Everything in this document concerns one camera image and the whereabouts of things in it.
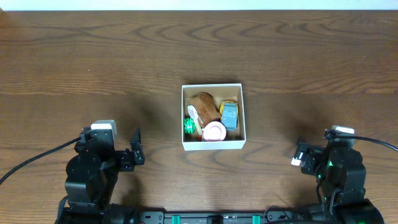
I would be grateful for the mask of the green round spinning top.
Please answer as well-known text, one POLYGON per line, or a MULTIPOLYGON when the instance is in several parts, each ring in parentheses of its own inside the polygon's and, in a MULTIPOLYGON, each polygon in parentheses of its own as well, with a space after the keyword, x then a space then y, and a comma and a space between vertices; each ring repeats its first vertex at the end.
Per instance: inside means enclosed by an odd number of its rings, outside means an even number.
POLYGON ((185 118, 183 120, 183 129, 185 134, 193 134, 196 130, 194 120, 192 118, 185 118))

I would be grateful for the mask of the wooden pig face drum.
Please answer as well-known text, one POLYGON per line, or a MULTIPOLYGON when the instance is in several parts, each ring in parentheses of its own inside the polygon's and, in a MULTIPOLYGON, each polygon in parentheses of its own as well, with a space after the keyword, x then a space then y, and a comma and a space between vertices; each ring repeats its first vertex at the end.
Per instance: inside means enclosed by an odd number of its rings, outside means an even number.
POLYGON ((201 128, 201 125, 200 125, 200 117, 198 115, 198 112, 197 112, 196 108, 193 105, 188 105, 187 106, 187 110, 188 110, 188 113, 189 113, 191 119, 195 123, 195 128, 197 130, 198 135, 202 136, 203 135, 203 131, 202 131, 202 128, 201 128))

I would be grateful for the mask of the pink duck toy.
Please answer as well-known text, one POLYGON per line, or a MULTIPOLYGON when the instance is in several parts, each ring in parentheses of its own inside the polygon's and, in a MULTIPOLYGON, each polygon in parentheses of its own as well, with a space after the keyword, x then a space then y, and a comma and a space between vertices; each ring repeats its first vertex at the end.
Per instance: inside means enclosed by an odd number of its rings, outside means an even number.
POLYGON ((226 128, 219 121, 208 123, 203 129, 204 141, 223 141, 226 137, 226 128))

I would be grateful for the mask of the brown plush bear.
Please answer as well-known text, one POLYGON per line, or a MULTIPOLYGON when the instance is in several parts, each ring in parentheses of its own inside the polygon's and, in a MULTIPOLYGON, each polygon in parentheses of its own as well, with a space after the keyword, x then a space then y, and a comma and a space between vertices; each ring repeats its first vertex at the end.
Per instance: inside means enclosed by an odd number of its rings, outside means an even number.
POLYGON ((204 128, 212 121, 219 121, 221 114, 218 111, 213 97, 205 92, 199 93, 190 100, 190 104, 197 110, 200 126, 204 128))

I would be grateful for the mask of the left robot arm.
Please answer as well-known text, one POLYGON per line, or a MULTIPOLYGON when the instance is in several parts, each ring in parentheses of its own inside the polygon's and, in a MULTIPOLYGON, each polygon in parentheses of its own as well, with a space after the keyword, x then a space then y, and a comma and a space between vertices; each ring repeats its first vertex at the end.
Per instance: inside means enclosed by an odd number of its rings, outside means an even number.
POLYGON ((139 223, 139 212, 110 202, 120 172, 132 172, 145 162, 141 132, 136 130, 130 148, 114 148, 112 129, 83 128, 66 166, 67 196, 59 204, 56 223, 139 223))

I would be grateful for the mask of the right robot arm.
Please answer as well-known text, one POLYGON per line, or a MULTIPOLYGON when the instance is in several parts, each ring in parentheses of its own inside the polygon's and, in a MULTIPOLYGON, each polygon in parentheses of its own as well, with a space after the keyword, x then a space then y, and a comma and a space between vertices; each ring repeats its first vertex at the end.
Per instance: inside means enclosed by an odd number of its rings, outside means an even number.
POLYGON ((354 139, 330 139, 326 147, 299 141, 292 164, 317 179, 317 205, 301 209, 302 218, 326 223, 384 223, 365 198, 366 168, 354 139))

